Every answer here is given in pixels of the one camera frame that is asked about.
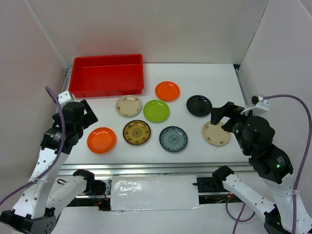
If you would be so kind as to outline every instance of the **blue gray plate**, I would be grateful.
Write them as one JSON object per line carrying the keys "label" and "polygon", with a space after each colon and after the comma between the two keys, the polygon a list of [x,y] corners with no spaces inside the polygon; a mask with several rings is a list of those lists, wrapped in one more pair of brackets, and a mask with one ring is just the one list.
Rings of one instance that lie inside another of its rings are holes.
{"label": "blue gray plate", "polygon": [[175,126],[170,126],[161,131],[159,142],[161,146],[171,152],[178,153],[187,145],[187,135],[183,129]]}

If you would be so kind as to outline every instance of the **red plastic tray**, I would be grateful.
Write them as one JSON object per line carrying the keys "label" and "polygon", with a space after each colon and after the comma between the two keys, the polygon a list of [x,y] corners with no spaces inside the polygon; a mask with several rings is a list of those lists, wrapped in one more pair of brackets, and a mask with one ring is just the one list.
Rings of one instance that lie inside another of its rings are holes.
{"label": "red plastic tray", "polygon": [[77,98],[141,94],[142,55],[75,58],[69,91]]}

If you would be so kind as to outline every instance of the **white table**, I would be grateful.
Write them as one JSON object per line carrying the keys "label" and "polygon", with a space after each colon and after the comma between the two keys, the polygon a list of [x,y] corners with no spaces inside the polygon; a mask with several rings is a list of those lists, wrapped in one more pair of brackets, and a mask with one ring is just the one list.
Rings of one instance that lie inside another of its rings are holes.
{"label": "white table", "polygon": [[[206,96],[214,107],[223,106],[227,101],[244,106],[233,65],[145,64],[145,87],[139,95],[143,105],[157,99],[155,87],[166,80],[175,82],[181,93],[176,101],[168,103],[170,116],[162,123],[149,122],[142,111],[132,118],[120,116],[115,110],[115,103],[119,97],[88,98],[87,101],[98,117],[98,122],[84,131],[84,136],[73,148],[65,164],[246,163],[248,158],[242,154],[233,135],[226,146],[210,145],[202,136],[202,128],[210,120],[210,115],[204,118],[194,117],[186,108],[187,99],[193,95]],[[146,121],[151,127],[152,136],[143,146],[134,147],[123,139],[124,126],[134,119]],[[182,128],[189,139],[188,146],[179,154],[165,151],[158,140],[161,130],[172,125]],[[103,155],[92,153],[86,144],[90,132],[98,127],[111,128],[117,136],[114,149]]]}

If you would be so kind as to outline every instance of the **purple cable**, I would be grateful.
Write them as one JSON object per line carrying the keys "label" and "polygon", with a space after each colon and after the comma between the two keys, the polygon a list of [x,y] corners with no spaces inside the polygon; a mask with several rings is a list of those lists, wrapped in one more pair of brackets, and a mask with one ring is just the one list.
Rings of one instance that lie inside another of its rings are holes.
{"label": "purple cable", "polygon": [[[309,152],[311,136],[312,136],[312,119],[311,119],[311,114],[310,114],[310,111],[309,111],[307,105],[303,102],[303,100],[301,100],[300,98],[298,98],[296,96],[288,95],[288,94],[279,94],[279,95],[267,96],[267,97],[264,97],[263,99],[272,99],[272,98],[293,98],[293,99],[296,99],[304,107],[304,109],[305,109],[305,111],[307,112],[307,115],[308,115],[309,133],[308,133],[307,146],[306,146],[306,149],[304,151],[304,154],[303,154],[300,166],[299,166],[298,174],[297,174],[295,182],[293,184],[293,190],[295,191],[298,188],[298,184],[299,184],[299,180],[300,180],[301,173],[302,173],[302,170],[303,170],[303,166],[304,166],[304,164],[306,162],[306,159],[307,159],[307,156],[308,156],[308,152]],[[296,196],[296,194],[292,195],[292,208],[293,208],[292,234],[295,234],[296,233],[296,223],[297,223],[296,222],[297,221],[297,196]]]}
{"label": "purple cable", "polygon": [[235,221],[232,234],[235,234],[236,227],[237,227],[237,225],[238,225],[238,222],[239,222],[240,217],[241,217],[242,214],[243,214],[243,211],[244,211],[245,206],[246,206],[246,204],[244,203],[244,204],[243,204],[243,207],[242,207],[242,209],[240,210],[240,213],[239,213],[239,215],[238,215],[238,217],[237,217],[237,220]]}
{"label": "purple cable", "polygon": [[235,195],[234,195],[234,196],[231,196],[231,197],[226,201],[226,204],[225,204],[226,212],[228,213],[229,217],[231,217],[231,218],[234,219],[235,221],[238,220],[238,221],[241,222],[241,223],[248,222],[249,220],[251,220],[251,219],[254,217],[255,212],[252,214],[252,216],[250,216],[249,218],[244,219],[244,220],[240,220],[239,218],[234,218],[234,216],[231,215],[231,213],[230,213],[230,211],[229,211],[229,208],[228,208],[228,205],[229,205],[230,200],[231,200],[232,198],[234,198],[234,197],[235,197]]}
{"label": "purple cable", "polygon": [[[49,96],[52,98],[52,100],[56,103],[56,105],[58,106],[58,111],[59,111],[59,115],[60,115],[60,120],[61,120],[61,126],[62,126],[62,139],[61,139],[61,143],[58,149],[58,154],[55,158],[55,160],[53,161],[53,163],[51,164],[50,167],[48,167],[44,172],[42,172],[37,179],[42,178],[45,174],[47,174],[49,172],[49,170],[51,170],[51,168],[56,164],[57,160],[60,157],[60,154],[62,153],[63,150],[63,146],[65,143],[65,120],[64,120],[64,115],[62,112],[62,107],[60,106],[58,97],[56,96],[56,94],[52,91],[52,89],[48,86],[45,87],[45,90],[47,91],[47,93],[49,94]],[[21,191],[22,189],[26,189],[28,187],[30,187],[31,185],[33,185],[34,183],[29,181],[28,183],[24,184],[23,186],[19,187],[18,189],[14,190],[13,192],[11,192],[10,194],[8,194],[4,199],[2,199],[0,201],[0,206],[7,200],[9,199],[11,196],[13,196],[14,194],[18,193],[19,191]]]}

